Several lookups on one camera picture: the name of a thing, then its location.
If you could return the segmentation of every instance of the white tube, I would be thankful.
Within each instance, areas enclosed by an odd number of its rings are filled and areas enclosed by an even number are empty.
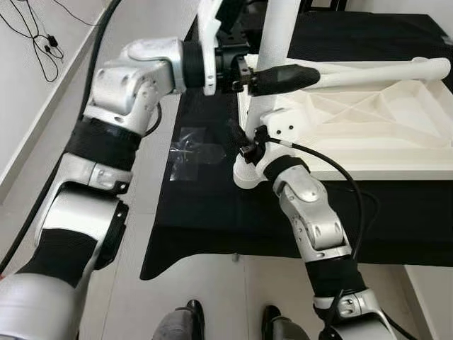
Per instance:
[[[321,74],[351,72],[358,70],[357,67],[329,64],[325,62],[310,62],[309,60],[298,60],[297,64],[303,67],[311,67],[312,69],[317,69]]]
[[[269,0],[261,39],[257,71],[286,64],[301,0]],[[246,121],[246,134],[252,140],[261,115],[275,105],[274,96],[252,98]]]
[[[316,84],[308,86],[306,89],[409,79],[440,80],[448,76],[450,69],[450,61],[447,58],[434,58],[423,62],[411,62],[410,64],[359,69],[337,74],[322,74]]]

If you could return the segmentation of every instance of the white bracket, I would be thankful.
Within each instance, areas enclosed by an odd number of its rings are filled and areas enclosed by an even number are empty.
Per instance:
[[[205,65],[206,96],[215,94],[217,75],[215,69],[215,48],[218,46],[216,34],[222,24],[216,19],[223,0],[201,0],[198,6],[198,40],[200,41]]]

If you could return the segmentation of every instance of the black band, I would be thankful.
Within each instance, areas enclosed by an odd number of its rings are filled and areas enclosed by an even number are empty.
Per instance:
[[[76,287],[96,248],[96,240],[66,229],[44,229],[29,262],[18,273],[59,278]]]
[[[281,156],[266,167],[264,176],[266,176],[269,181],[274,182],[284,170],[296,165],[303,165],[309,172],[309,167],[299,157]]]
[[[341,289],[345,294],[366,289],[357,262],[349,257],[307,262],[305,266],[317,298],[334,297]]]
[[[142,138],[121,127],[91,119],[78,121],[65,152],[130,171]]]
[[[94,268],[96,270],[105,268],[111,264],[120,249],[121,240],[126,230],[126,217],[129,212],[129,207],[122,201],[118,203],[115,214],[113,214],[112,222],[108,228],[104,242],[102,243],[99,257],[96,260]]]
[[[205,65],[199,42],[184,42],[183,56],[184,84],[188,89],[203,87],[205,85]]]
[[[321,75],[317,69],[300,65],[283,65],[255,73],[251,87],[254,96],[285,94],[316,84]]]

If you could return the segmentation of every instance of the person's foot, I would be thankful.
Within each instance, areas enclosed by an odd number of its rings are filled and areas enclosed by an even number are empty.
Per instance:
[[[192,339],[205,340],[205,313],[203,313],[201,303],[197,300],[191,300],[187,302],[186,307],[193,313]]]
[[[272,321],[281,315],[282,313],[276,306],[268,305],[264,308],[263,321],[261,322],[263,340],[273,340],[274,327]]]

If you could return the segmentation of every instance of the robotic arm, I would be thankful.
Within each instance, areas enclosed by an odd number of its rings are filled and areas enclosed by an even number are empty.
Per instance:
[[[204,87],[206,95],[216,89],[239,92],[244,85],[260,96],[319,81],[315,69],[297,65],[249,69],[248,43],[235,23],[245,1],[232,1],[238,6],[201,1],[200,42],[138,40],[97,71],[84,117],[35,216],[37,249],[20,271],[0,282],[0,336],[75,339],[90,276],[111,263],[120,247],[128,207],[118,195],[127,192],[135,152],[163,96],[191,87]],[[262,123],[269,131],[278,124],[274,113]],[[268,141],[250,144],[245,135],[242,140],[240,157],[273,182],[291,222],[321,319],[326,320],[337,292],[344,291],[335,322],[321,339],[396,339],[351,258],[323,184],[291,149]]]

